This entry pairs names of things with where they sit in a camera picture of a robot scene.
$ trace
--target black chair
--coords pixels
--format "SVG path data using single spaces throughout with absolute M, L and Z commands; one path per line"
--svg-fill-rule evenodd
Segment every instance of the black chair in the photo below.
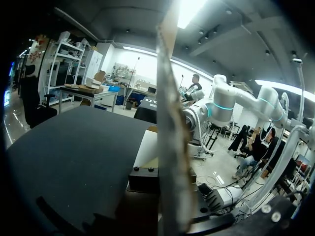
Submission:
M 49 107 L 50 98 L 55 97 L 55 95 L 45 95 L 47 99 L 46 107 L 39 106 L 40 98 L 37 91 L 38 79 L 35 76 L 20 79 L 20 85 L 25 120 L 31 129 L 57 115 L 57 110 Z

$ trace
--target jeans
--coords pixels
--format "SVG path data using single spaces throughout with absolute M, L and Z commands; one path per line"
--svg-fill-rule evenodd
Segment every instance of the jeans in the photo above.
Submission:
M 237 170 L 236 175 L 241 176 L 244 169 L 247 168 L 247 166 L 255 166 L 257 162 L 255 161 L 253 156 L 248 156 L 246 158 L 243 158 L 241 161 L 241 167 Z

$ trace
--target black table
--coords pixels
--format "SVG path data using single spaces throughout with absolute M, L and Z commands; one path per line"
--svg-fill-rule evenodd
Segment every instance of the black table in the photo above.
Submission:
M 137 108 L 134 118 L 147 122 L 157 123 L 157 101 L 145 97 Z
M 54 211 L 83 231 L 93 213 L 114 218 L 145 130 L 152 125 L 80 106 L 36 126 L 7 151 L 15 186 L 35 218 L 56 228 L 41 212 L 43 197 Z

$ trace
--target man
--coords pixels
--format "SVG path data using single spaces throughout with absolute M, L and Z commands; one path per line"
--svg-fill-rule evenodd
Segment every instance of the man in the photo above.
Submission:
M 267 136 L 264 141 L 270 144 L 275 134 L 276 134 L 276 131 L 274 128 L 271 128 L 271 130 L 270 128 L 268 128 Z M 260 136 L 257 134 L 254 143 L 249 142 L 248 147 L 249 147 L 250 153 L 248 157 L 244 158 L 241 161 L 240 168 L 238 169 L 236 174 L 232 176 L 233 179 L 238 179 L 242 177 L 242 173 L 244 169 L 247 168 L 248 166 L 254 167 L 261 160 L 261 158 L 267 153 L 269 146 L 262 144 L 260 141 Z
M 202 89 L 202 86 L 201 86 L 200 83 L 199 83 L 199 75 L 194 74 L 194 75 L 192 76 L 192 83 L 193 83 L 193 84 L 192 84 L 188 89 L 190 89 L 192 86 L 195 86 L 195 85 L 198 86 L 197 90 L 201 90 L 201 89 Z

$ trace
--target ceiling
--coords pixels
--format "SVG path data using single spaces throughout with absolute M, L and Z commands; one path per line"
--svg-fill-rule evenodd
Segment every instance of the ceiling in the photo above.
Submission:
M 156 26 L 171 2 L 63 0 L 56 7 L 89 30 L 96 41 L 114 40 L 118 45 L 154 50 Z M 208 32 L 209 39 L 200 30 Z M 292 51 L 303 60 L 306 90 L 314 93 L 313 54 L 271 0 L 208 0 L 185 29 L 178 28 L 173 56 L 211 74 L 224 74 L 228 80 L 245 81 L 257 95 L 260 86 L 255 79 L 299 86 Z M 289 97 L 290 109 L 297 112 L 299 97 Z M 306 102 L 305 116 L 314 117 L 314 103 Z

